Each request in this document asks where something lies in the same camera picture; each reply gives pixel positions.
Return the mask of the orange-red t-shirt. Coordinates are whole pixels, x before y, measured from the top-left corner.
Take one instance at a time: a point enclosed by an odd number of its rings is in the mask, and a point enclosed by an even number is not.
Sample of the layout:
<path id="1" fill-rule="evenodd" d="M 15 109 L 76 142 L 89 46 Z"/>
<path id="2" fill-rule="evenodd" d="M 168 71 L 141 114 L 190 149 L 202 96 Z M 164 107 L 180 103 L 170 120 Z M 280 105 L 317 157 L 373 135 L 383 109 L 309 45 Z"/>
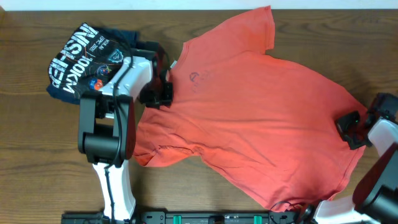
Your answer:
<path id="1" fill-rule="evenodd" d="M 346 188 L 364 148 L 335 120 L 365 107 L 344 87 L 274 47 L 269 6 L 234 16 L 184 43 L 170 107 L 146 108 L 134 158 L 165 167 L 198 156 L 262 207 L 282 212 Z"/>

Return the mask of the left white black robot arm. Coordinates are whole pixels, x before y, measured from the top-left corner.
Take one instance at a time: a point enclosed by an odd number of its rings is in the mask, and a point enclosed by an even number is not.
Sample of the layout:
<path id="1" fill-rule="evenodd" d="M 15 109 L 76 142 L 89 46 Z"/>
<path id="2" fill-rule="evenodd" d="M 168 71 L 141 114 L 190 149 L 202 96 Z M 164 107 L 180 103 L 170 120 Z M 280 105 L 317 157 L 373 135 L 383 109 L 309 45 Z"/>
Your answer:
<path id="1" fill-rule="evenodd" d="M 104 210 L 98 215 L 62 217 L 62 223 L 134 223 L 136 199 L 131 190 L 129 160 L 136 144 L 134 103 L 159 109 L 173 101 L 168 55 L 158 42 L 138 42 L 127 57 L 116 54 L 122 66 L 96 92 L 80 99 L 78 150 L 99 178 Z"/>

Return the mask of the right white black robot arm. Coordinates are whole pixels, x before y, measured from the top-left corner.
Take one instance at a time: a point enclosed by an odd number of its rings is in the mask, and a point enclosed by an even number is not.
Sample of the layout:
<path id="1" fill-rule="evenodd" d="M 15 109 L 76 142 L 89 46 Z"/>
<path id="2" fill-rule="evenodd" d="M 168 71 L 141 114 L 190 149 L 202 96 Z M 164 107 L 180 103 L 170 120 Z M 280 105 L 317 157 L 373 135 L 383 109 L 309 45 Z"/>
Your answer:
<path id="1" fill-rule="evenodd" d="M 298 223 L 397 223 L 397 97 L 378 93 L 368 111 L 338 118 L 336 128 L 349 148 L 376 148 L 379 159 L 350 197 L 307 205 Z"/>

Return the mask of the folded dark printed t-shirt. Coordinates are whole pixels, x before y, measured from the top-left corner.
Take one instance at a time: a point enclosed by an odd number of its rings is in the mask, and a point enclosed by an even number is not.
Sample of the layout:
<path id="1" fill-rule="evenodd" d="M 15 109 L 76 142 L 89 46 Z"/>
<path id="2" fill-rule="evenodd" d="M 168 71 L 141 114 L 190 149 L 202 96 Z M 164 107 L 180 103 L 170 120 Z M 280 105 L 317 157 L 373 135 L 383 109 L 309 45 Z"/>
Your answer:
<path id="1" fill-rule="evenodd" d="M 100 90 L 111 81 L 138 40 L 135 30 L 82 23 L 50 62 L 47 92 L 58 100 L 79 104 L 84 92 Z"/>

